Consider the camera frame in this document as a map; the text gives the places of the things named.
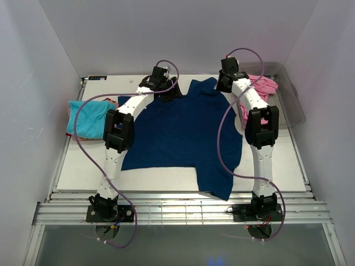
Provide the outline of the navy blue t shirt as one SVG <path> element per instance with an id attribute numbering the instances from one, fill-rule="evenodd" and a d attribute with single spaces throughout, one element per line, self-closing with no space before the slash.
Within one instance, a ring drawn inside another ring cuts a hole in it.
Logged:
<path id="1" fill-rule="evenodd" d="M 134 122 L 135 140 L 122 169 L 193 167 L 199 190 L 227 201 L 234 182 L 228 171 L 240 164 L 242 135 L 216 83 L 192 80 L 183 97 L 149 104 Z"/>

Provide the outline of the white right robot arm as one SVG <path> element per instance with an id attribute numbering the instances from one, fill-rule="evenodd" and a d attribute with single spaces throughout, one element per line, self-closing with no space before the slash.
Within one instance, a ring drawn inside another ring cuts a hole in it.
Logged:
<path id="1" fill-rule="evenodd" d="M 221 60 L 216 89 L 233 93 L 248 112 L 244 136 L 253 155 L 254 184 L 251 202 L 235 204 L 231 213 L 235 221 L 262 221 L 281 214 L 275 187 L 272 185 L 272 153 L 278 138 L 279 109 L 270 106 L 257 93 L 249 76 L 239 71 L 236 58 Z"/>

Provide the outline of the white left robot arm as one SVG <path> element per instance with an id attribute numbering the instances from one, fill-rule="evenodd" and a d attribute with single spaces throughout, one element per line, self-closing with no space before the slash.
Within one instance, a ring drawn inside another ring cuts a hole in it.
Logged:
<path id="1" fill-rule="evenodd" d="M 135 94 L 125 104 L 106 113 L 103 132 L 105 174 L 96 195 L 89 197 L 89 214 L 98 216 L 99 221 L 110 222 L 118 216 L 119 194 L 113 182 L 119 177 L 124 158 L 133 146 L 135 120 L 155 99 L 165 103 L 182 97 L 178 85 L 179 76 L 172 77 L 169 72 L 166 67 L 154 66 L 152 74 L 140 82 Z"/>

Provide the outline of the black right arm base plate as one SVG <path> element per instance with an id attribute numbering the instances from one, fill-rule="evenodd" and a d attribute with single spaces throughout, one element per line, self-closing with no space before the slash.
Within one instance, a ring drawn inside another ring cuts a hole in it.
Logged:
<path id="1" fill-rule="evenodd" d="M 256 211 L 251 204 L 233 204 L 226 210 L 231 214 L 234 222 L 264 222 L 264 221 L 282 221 L 283 212 L 281 205 L 277 204 L 274 211 Z"/>

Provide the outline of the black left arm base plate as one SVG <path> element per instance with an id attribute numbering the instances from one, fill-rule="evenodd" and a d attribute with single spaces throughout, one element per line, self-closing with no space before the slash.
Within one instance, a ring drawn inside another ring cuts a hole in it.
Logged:
<path id="1" fill-rule="evenodd" d="M 116 223 L 119 221 L 130 223 L 134 221 L 134 210 L 131 205 L 124 204 L 114 206 L 110 212 L 105 213 L 93 206 L 89 206 L 85 221 L 91 223 Z"/>

